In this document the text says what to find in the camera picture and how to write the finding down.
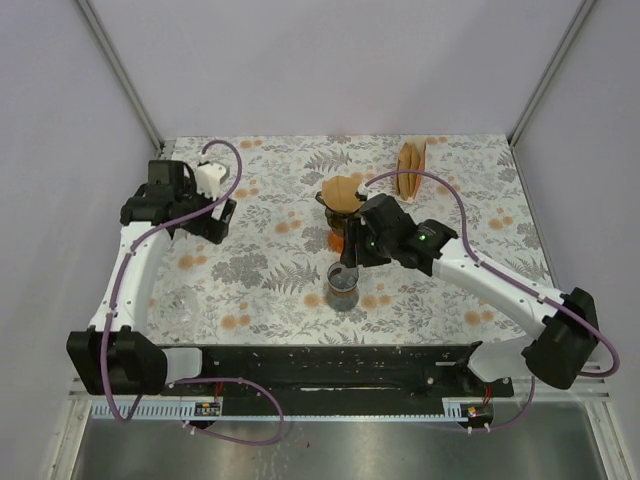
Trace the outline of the brown paper coffee filter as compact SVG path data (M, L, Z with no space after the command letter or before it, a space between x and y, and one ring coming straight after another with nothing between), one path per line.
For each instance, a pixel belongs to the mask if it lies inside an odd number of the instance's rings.
M322 200L329 209L337 213L356 212L362 203L357 197L360 184L359 178L334 176L323 182Z

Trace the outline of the grey glass carafe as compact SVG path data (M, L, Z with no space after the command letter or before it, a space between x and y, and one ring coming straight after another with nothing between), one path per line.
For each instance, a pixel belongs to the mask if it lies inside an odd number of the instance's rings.
M332 264L327 271L325 299L328 305L337 312L354 309L359 302L358 281L357 268L346 267L340 262Z

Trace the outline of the olive green glass dripper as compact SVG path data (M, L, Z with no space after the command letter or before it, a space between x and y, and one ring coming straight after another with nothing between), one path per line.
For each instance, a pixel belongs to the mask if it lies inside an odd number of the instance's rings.
M359 209L351 214L337 213L325 205L320 191L316 193L315 200L324 207L324 215L330 229L343 237L347 221L354 218L358 214Z

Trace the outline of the clear glass dripper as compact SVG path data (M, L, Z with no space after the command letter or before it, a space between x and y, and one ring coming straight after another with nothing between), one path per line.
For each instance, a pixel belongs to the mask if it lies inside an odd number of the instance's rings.
M191 327L200 318L196 291L188 286L165 291L153 307L153 320L158 327L182 329Z

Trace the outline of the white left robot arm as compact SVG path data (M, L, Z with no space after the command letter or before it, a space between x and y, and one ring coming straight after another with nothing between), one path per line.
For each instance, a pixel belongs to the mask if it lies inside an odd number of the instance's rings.
M120 246L104 298L84 331L70 333L66 350L87 392L158 395L182 379L205 395L217 382L214 367L197 347L161 348L146 336L148 305L160 264L174 234L186 232L219 244L227 236L236 203L224 202L213 217L227 167L213 162L191 168L152 160L148 178L120 211Z

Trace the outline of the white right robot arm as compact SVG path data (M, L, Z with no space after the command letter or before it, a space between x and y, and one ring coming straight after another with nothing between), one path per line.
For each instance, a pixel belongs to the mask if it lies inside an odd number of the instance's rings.
M448 226L415 222L386 194L366 201L344 221L340 261L348 268L398 262L406 269L453 284L487 302L516 323L524 336L476 343L455 371L457 388L480 394L490 382L533 376L569 389L598 345L593 297L579 288L564 293L545 288L469 249Z

